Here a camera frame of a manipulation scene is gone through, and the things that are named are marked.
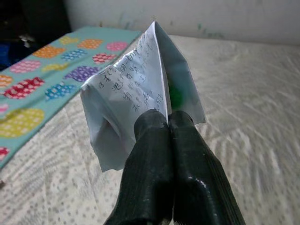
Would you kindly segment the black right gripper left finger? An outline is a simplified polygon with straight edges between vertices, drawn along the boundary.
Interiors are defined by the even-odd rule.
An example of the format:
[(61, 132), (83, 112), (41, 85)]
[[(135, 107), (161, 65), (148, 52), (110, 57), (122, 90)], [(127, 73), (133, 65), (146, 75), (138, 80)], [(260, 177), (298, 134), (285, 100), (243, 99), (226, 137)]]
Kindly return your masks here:
[(174, 174), (166, 118), (151, 109), (134, 124), (136, 143), (126, 160), (116, 205), (106, 225), (168, 225)]

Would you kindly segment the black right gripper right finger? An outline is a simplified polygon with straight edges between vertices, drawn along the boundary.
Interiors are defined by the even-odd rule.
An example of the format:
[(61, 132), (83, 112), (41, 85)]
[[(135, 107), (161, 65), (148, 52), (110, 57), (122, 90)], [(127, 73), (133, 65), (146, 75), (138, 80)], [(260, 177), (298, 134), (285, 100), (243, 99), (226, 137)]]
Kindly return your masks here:
[(243, 225), (223, 167), (184, 111), (169, 115), (175, 169), (176, 225)]

